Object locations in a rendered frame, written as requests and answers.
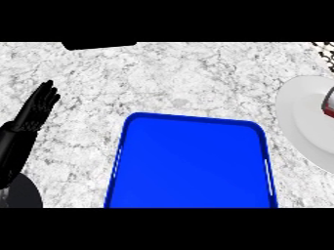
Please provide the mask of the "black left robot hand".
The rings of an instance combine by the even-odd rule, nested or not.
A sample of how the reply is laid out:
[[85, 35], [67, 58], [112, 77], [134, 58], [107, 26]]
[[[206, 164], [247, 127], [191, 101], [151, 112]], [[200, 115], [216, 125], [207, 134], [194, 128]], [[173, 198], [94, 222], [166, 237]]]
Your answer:
[[42, 82], [30, 94], [13, 120], [14, 132], [36, 132], [60, 99], [53, 81]]

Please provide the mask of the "blue rectangular tray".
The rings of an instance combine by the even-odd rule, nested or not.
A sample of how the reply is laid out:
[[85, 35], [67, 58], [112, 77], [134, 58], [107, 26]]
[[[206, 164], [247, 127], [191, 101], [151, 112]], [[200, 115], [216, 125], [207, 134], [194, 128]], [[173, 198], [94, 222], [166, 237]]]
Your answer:
[[123, 122], [106, 208], [275, 208], [266, 138], [246, 120], [147, 112]]

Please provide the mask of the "white round plate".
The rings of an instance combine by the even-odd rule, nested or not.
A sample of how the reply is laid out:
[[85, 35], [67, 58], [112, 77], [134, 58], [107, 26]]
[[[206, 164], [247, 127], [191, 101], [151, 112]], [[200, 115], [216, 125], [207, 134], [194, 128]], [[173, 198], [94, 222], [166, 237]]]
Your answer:
[[299, 76], [280, 88], [275, 111], [285, 138], [303, 157], [334, 174], [334, 118], [321, 110], [334, 80]]

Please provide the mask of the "black flat appliance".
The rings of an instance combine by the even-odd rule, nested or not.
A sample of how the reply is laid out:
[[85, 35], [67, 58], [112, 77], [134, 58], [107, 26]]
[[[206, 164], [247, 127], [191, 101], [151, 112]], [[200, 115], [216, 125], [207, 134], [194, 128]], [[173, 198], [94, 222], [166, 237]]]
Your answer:
[[63, 42], [63, 47], [69, 51], [116, 48], [123, 46], [134, 46], [135, 42]]

